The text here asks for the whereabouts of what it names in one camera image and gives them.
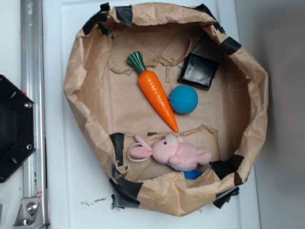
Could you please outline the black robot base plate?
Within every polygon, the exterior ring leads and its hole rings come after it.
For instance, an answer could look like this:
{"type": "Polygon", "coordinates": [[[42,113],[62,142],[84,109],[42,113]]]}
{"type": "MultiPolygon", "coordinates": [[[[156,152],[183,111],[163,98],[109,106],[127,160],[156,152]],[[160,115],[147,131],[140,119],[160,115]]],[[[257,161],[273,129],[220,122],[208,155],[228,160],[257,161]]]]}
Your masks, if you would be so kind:
{"type": "Polygon", "coordinates": [[[0,182],[5,183],[35,150],[35,103],[0,76],[0,182]]]}

